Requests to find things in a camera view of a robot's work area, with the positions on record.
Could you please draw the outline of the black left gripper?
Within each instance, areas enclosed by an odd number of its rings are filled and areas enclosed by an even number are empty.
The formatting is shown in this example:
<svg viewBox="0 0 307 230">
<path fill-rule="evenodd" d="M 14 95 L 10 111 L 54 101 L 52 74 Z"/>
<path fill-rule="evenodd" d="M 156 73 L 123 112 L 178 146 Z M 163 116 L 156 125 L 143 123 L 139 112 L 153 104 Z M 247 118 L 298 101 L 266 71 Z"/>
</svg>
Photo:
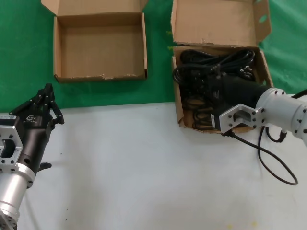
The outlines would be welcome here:
<svg viewBox="0 0 307 230">
<path fill-rule="evenodd" d="M 55 102 L 52 84 L 47 83 L 35 96 L 10 111 L 9 115 L 19 117 L 24 126 L 23 149 L 18 162 L 36 174 L 54 125 L 65 123 L 63 114 Z"/>
</svg>

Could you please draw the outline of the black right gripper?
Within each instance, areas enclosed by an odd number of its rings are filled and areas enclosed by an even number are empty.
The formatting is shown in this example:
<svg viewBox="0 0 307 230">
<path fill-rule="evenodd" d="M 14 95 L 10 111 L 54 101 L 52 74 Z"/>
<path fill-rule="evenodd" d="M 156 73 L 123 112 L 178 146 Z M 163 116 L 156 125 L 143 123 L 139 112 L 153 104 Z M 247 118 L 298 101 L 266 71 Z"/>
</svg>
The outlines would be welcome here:
<svg viewBox="0 0 307 230">
<path fill-rule="evenodd" d="M 209 77 L 191 77 L 191 95 L 201 98 L 207 96 L 213 103 L 213 114 L 222 114 L 238 104 L 256 108 L 259 98 L 267 90 L 267 85 L 227 75 L 221 64 L 211 67 Z"/>
</svg>

